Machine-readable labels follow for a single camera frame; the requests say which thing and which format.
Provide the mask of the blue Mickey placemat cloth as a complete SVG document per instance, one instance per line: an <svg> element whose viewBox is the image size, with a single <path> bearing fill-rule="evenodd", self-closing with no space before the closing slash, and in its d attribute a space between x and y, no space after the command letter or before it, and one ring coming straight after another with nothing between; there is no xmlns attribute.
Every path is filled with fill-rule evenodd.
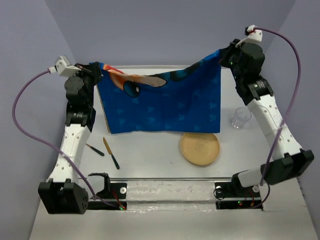
<svg viewBox="0 0 320 240"><path fill-rule="evenodd" d="M97 85L109 132L219 133L220 52L180 70L127 74L99 63Z"/></svg>

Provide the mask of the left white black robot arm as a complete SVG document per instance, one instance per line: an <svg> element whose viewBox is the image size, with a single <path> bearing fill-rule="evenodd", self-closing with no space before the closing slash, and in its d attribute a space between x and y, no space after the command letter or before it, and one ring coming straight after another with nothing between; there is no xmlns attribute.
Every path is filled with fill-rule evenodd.
<svg viewBox="0 0 320 240"><path fill-rule="evenodd" d="M98 62L77 63L75 73L64 83L67 105L63 140L53 171L38 186L49 214L84 214L88 208L88 192L78 184L79 167L95 123L94 88L101 79Z"/></svg>

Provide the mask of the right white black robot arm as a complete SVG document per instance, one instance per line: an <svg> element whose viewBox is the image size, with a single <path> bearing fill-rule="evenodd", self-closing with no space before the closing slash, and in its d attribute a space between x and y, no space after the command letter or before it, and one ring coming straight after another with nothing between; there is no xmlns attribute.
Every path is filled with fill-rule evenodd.
<svg viewBox="0 0 320 240"><path fill-rule="evenodd" d="M220 65L231 70L237 94L255 117L270 147L269 163L234 174L231 192L242 196L254 185L275 185L301 176L315 157L311 150L303 149L283 123L274 91L260 74L265 60L263 49L234 39L219 55Z"/></svg>

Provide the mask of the yellow round plate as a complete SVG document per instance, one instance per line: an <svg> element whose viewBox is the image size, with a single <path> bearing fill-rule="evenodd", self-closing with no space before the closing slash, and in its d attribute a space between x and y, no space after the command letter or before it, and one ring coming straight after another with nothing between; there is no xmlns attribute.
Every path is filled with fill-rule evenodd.
<svg viewBox="0 0 320 240"><path fill-rule="evenodd" d="M179 146L187 161L202 167L212 164L220 153L220 143L213 133L186 132L182 135Z"/></svg>

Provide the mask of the clear plastic cup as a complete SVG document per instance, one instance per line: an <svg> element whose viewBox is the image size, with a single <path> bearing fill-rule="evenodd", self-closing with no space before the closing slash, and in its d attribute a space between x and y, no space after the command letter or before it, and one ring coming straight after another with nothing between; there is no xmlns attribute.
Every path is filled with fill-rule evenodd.
<svg viewBox="0 0 320 240"><path fill-rule="evenodd" d="M252 118L251 111L246 107L239 107L235 110L231 124L234 128L242 128Z"/></svg>

